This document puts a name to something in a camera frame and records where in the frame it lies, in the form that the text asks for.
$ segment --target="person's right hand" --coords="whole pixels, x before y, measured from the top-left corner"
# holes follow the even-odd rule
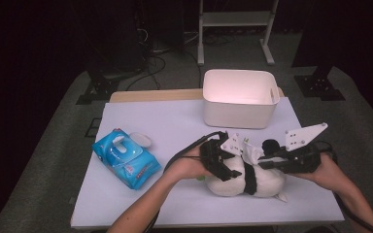
[[[354,185],[332,158],[324,152],[321,153],[321,165],[314,173],[297,173],[291,175],[312,181],[336,193],[348,191],[349,187]]]

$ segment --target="white tabletop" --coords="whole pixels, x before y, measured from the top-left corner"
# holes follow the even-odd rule
[[[301,127],[287,97],[281,98],[265,129],[217,128],[203,121],[203,100],[175,100],[106,104],[96,141],[121,128],[148,135],[149,151],[164,167],[178,151],[215,131],[239,133],[254,146],[266,139],[285,143],[285,131]],[[106,228],[138,199],[158,177],[157,172],[140,190],[129,189],[92,153],[71,218],[74,228]],[[314,183],[288,176],[288,201],[247,194],[219,197],[204,182],[180,181],[161,208],[156,227],[288,224],[344,220],[332,195]]]

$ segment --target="forearm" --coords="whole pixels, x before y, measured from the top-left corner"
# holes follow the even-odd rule
[[[160,177],[151,188],[114,222],[109,233],[143,232],[159,211],[177,180]]]
[[[354,215],[373,226],[373,210],[358,187],[351,184],[337,194]],[[351,223],[356,232],[370,232],[353,220]]]

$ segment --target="person's hand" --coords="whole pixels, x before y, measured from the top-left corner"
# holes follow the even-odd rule
[[[321,153],[321,165],[314,173],[298,173],[291,175],[312,181],[323,188],[337,193],[348,191],[349,187],[354,185],[326,153]]]
[[[165,172],[165,174],[170,174],[171,176],[182,179],[196,179],[203,176],[212,176],[202,164],[199,158],[199,148],[197,146],[192,150],[188,151],[184,157],[177,159]]]

